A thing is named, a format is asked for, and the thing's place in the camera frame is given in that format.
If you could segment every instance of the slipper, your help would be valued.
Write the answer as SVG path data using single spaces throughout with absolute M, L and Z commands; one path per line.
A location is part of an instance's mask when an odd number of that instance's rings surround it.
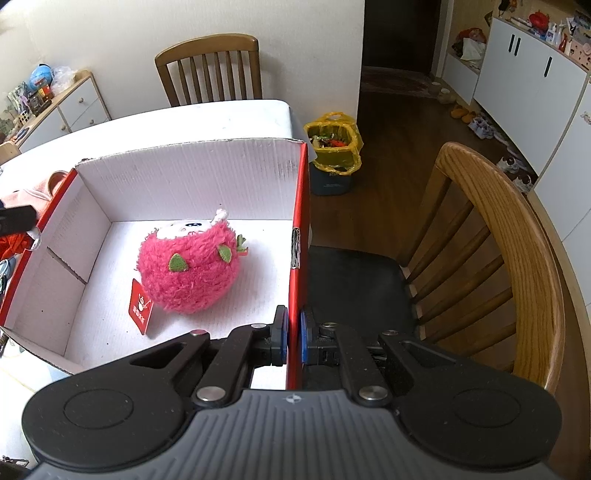
M 470 122 L 472 122 L 472 120 L 474 120 L 475 117 L 476 117 L 476 114 L 474 112 L 467 113 L 466 115 L 464 115 L 462 117 L 462 122 L 464 122 L 467 125 Z
M 462 118 L 464 115 L 467 115 L 469 112 L 464 107 L 457 105 L 451 112 L 450 115 L 452 118 Z

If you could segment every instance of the white drawer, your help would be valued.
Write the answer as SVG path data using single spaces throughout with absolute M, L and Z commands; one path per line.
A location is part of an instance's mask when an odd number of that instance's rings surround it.
M 105 112 L 100 100 L 96 100 L 78 120 L 71 124 L 70 129 L 72 129 L 73 132 L 77 132 L 86 127 L 101 124 L 105 120 L 107 120 L 107 112 Z
M 62 103 L 60 109 L 68 125 L 72 126 L 76 120 L 97 101 L 99 95 L 91 79 L 85 81 L 76 90 L 69 94 Z
M 55 109 L 36 126 L 35 130 L 31 132 L 31 135 L 22 143 L 19 149 L 21 152 L 26 152 L 55 138 L 63 137 L 68 133 L 70 132 L 60 112 Z

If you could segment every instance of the white cardboard box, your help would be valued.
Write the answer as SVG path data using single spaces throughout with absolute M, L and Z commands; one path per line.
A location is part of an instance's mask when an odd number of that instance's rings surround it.
M 272 323 L 278 304 L 289 305 L 296 325 L 305 259 L 292 251 L 299 254 L 300 240 L 307 245 L 307 195 L 307 149 L 295 140 L 187 142 L 83 160 L 39 221 L 41 246 L 17 265 L 0 326 L 76 373 L 195 328 L 221 338 L 239 325 Z M 128 315 L 140 243 L 164 222 L 211 218 L 220 207 L 249 246 L 237 281 L 205 311 L 155 308 L 142 336 Z M 269 368 L 255 381 L 283 388 L 285 370 Z

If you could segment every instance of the chair cushion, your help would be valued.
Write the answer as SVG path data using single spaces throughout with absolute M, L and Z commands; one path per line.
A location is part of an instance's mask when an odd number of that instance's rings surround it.
M 317 323 L 344 323 L 371 342 L 388 329 L 414 334 L 416 321 L 396 260 L 312 246 L 308 265 L 308 305 Z

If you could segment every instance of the chair backrest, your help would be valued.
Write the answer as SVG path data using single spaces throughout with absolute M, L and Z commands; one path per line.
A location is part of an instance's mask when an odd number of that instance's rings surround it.
M 437 232 L 430 247 L 423 249 L 424 255 L 414 261 L 417 259 L 413 259 L 413 256 L 452 182 L 461 189 L 467 202 L 447 222 L 444 231 Z M 467 343 L 457 353 L 476 355 L 516 335 L 514 361 L 504 366 L 504 369 L 553 392 L 560 376 L 565 327 L 560 278 L 550 244 L 523 195 L 503 172 L 468 147 L 447 143 L 437 156 L 419 207 L 417 225 L 409 233 L 398 257 L 403 267 L 413 260 L 413 268 L 407 270 L 407 281 L 412 285 L 425 272 L 474 207 L 482 216 L 485 226 L 463 248 L 459 248 L 454 258 L 444 262 L 443 267 L 426 279 L 420 288 L 414 289 L 413 302 L 416 304 L 426 299 L 439 288 L 474 255 L 489 235 L 496 241 L 501 254 L 479 268 L 471 278 L 463 278 L 458 286 L 448 290 L 442 299 L 420 313 L 418 323 L 424 326 L 437 323 L 434 320 L 441 314 L 461 302 L 504 266 L 510 279 L 509 288 L 481 302 L 460 318 L 454 317 L 445 327 L 428 333 L 426 339 L 431 342 L 448 339 L 513 298 L 514 323 L 493 328 L 490 334 Z
M 180 83 L 183 89 L 183 95 L 186 104 L 191 104 L 191 94 L 189 92 L 189 85 L 187 78 L 185 77 L 185 66 L 183 66 L 183 60 L 188 59 L 189 70 L 191 72 L 191 79 L 193 81 L 194 99 L 197 103 L 202 102 L 214 102 L 214 88 L 212 79 L 210 76 L 209 66 L 210 63 L 207 60 L 207 55 L 210 59 L 213 57 L 213 68 L 215 70 L 216 79 L 216 93 L 218 100 L 236 100 L 236 83 L 234 81 L 234 68 L 233 68 L 233 57 L 236 58 L 236 64 L 238 67 L 238 83 L 240 85 L 240 99 L 247 99 L 246 92 L 246 76 L 244 74 L 244 62 L 242 58 L 242 52 L 248 53 L 248 67 L 250 70 L 251 86 L 252 86 L 252 98 L 262 98 L 261 88 L 261 66 L 259 63 L 258 54 L 258 40 L 250 35 L 240 33 L 228 33 L 220 35 L 210 35 L 208 37 L 194 38 L 187 40 L 177 45 L 174 45 L 166 50 L 162 51 L 154 59 L 156 68 L 164 91 L 168 96 L 170 106 L 179 106 L 177 93 L 174 89 L 173 80 L 168 70 L 168 64 L 176 62 L 178 66 L 178 75 L 180 76 Z M 229 98 L 226 98 L 225 85 L 222 79 L 222 65 L 220 63 L 220 53 L 223 54 L 222 62 L 225 63 L 226 70 L 226 87 L 229 93 Z M 200 56 L 201 59 L 197 63 L 195 57 Z M 198 71 L 203 79 L 203 83 L 200 83 Z
M 12 142 L 4 142 L 0 145 L 0 165 L 12 160 L 14 157 L 21 154 L 18 147 Z

